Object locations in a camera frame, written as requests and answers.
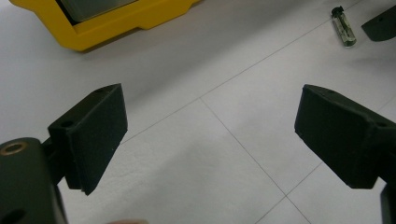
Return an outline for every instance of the floor tile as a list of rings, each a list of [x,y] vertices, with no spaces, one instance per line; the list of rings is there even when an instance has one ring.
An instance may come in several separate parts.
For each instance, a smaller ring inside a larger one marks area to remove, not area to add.
[[[382,223],[378,179],[373,189],[350,189],[322,163],[290,195],[290,200],[311,223]]]
[[[124,88],[128,139],[322,24],[332,7],[358,1],[206,0],[85,54],[58,46],[34,13],[2,7],[0,141],[44,140],[73,104],[114,83]]]
[[[254,224],[284,197],[201,101],[122,145],[88,198],[61,190],[74,224]]]
[[[8,1],[1,1],[0,2],[0,7],[7,7],[9,5],[11,5],[11,4]]]
[[[346,14],[363,23],[375,3]],[[286,193],[320,163],[294,133],[304,84],[333,89],[374,111],[396,94],[396,64],[389,63],[396,61],[396,40],[374,43],[359,29],[356,35],[357,46],[345,49],[327,22],[203,97]]]
[[[291,203],[288,198],[284,198],[276,207],[271,210],[257,224],[309,224],[305,217]]]

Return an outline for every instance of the yellow plastic container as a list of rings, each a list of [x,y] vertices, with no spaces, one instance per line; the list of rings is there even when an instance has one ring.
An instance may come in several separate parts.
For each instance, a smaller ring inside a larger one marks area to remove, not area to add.
[[[33,11],[65,48],[83,51],[134,28],[150,29],[185,14],[200,0],[138,0],[72,25],[55,0],[10,0]]]

